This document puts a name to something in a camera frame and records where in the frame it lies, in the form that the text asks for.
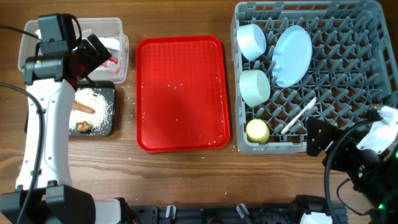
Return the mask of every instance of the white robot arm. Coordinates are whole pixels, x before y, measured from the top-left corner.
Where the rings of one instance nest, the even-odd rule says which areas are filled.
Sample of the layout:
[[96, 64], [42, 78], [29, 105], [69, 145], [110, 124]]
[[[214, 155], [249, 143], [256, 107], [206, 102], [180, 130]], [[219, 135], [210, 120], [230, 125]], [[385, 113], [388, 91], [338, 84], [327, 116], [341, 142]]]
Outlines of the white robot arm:
[[[72, 186], [68, 164], [69, 117], [75, 100], [75, 90], [66, 81], [55, 82], [53, 78], [37, 80], [26, 90], [39, 100], [44, 113], [44, 142], [40, 160], [40, 175], [35, 188], [47, 187], [49, 182]], [[39, 117], [36, 107], [28, 99], [29, 118], [27, 126], [25, 156], [16, 188], [29, 189], [32, 181], [37, 142]]]

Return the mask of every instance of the plate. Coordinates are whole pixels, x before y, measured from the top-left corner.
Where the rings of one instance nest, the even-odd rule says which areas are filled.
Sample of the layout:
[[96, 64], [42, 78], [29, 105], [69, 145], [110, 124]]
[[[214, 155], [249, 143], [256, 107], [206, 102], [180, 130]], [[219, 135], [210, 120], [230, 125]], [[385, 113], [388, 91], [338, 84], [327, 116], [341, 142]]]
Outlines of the plate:
[[311, 38], [300, 26], [291, 26], [279, 37], [272, 61], [276, 62], [272, 75], [276, 84], [289, 87], [300, 81], [310, 66], [312, 56]]

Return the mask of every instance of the plastic container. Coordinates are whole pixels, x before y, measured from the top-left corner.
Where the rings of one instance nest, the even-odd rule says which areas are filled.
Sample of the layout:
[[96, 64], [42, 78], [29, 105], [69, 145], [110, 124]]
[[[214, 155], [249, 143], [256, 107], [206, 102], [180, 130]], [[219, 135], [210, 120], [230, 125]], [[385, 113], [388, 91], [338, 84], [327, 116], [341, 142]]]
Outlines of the plastic container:
[[[119, 51], [111, 50], [114, 58], [118, 60], [115, 67], [97, 68], [90, 73], [92, 80], [107, 80], [114, 83], [122, 83], [126, 80], [127, 66], [129, 62], [129, 39], [123, 33], [122, 21], [119, 18], [80, 18], [78, 22], [81, 27], [83, 38], [91, 34], [97, 37], [113, 38], [119, 41]], [[78, 28], [73, 21], [76, 36], [79, 35]], [[25, 31], [36, 33], [39, 29], [37, 21], [29, 21], [25, 25]], [[27, 35], [22, 35], [21, 47], [19, 48], [18, 69], [22, 66], [28, 57], [34, 56], [37, 39]]]
[[223, 147], [231, 131], [221, 42], [212, 35], [150, 38], [136, 54], [138, 146], [146, 152]]
[[[267, 50], [258, 62], [246, 60], [238, 47], [239, 26], [257, 24], [266, 34]], [[312, 59], [296, 84], [277, 86], [270, 71], [275, 44], [288, 27], [298, 25], [310, 35]], [[288, 154], [305, 151], [309, 117], [347, 128], [365, 119], [372, 103], [398, 106], [398, 71], [384, 14], [376, 1], [241, 2], [231, 22], [232, 59], [236, 81], [236, 135], [245, 154]], [[244, 70], [262, 70], [270, 80], [269, 101], [249, 107], [242, 99], [239, 78]], [[311, 100], [317, 103], [280, 134]], [[245, 127], [255, 118], [265, 121], [265, 144], [250, 143]]]

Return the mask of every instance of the cup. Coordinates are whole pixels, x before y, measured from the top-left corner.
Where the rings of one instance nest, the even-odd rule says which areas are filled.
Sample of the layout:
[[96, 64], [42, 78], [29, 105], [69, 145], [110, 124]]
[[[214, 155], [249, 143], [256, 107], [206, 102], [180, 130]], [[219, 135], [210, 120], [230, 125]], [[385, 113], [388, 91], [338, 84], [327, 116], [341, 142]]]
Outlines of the cup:
[[239, 78], [239, 89], [244, 102], [250, 107], [267, 101], [271, 93], [267, 75], [261, 70], [243, 71]]
[[236, 37], [243, 56], [249, 61], [255, 60], [266, 51], [266, 37], [261, 28], [255, 24], [238, 27]]
[[248, 140], [252, 143], [264, 144], [269, 138], [269, 128], [261, 119], [253, 119], [246, 125]]

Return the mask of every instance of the gray dish rack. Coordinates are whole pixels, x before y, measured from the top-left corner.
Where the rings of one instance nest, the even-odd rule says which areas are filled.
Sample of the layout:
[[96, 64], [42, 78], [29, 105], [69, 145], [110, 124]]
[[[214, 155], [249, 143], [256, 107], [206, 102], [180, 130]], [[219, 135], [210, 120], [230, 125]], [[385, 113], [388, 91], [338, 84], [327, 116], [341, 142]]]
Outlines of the gray dish rack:
[[[266, 35], [267, 50], [255, 61], [246, 60], [236, 40], [239, 26], [255, 23]], [[271, 62], [281, 33], [302, 26], [313, 44], [312, 61], [301, 81], [281, 88], [272, 77]], [[371, 104], [397, 107], [397, 65], [384, 14], [376, 1], [241, 2], [231, 22], [232, 56], [236, 84], [236, 135], [244, 154], [291, 154], [306, 150], [306, 121], [315, 117], [339, 128], [365, 118]], [[260, 69], [271, 83], [268, 101], [255, 108], [246, 105], [239, 90], [244, 70]], [[309, 101], [316, 106], [306, 112], [290, 131], [280, 131]], [[246, 124], [260, 118], [271, 135], [267, 143], [251, 143]]]

